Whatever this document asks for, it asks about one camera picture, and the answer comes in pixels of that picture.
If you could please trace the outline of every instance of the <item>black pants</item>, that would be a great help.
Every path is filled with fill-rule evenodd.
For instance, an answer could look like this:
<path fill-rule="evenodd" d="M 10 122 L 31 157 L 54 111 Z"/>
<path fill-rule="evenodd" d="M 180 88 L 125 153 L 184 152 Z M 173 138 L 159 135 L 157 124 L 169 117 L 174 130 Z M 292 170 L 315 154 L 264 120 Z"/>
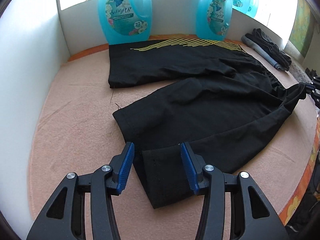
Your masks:
<path fill-rule="evenodd" d="M 179 143 L 189 141 L 206 163 L 232 173 L 269 143 L 305 98 L 303 84 L 285 89 L 256 59 L 236 53 L 208 60 L 205 76 L 168 85 L 113 113 L 124 140 L 135 144 L 134 167 L 154 208 L 192 195 Z"/>

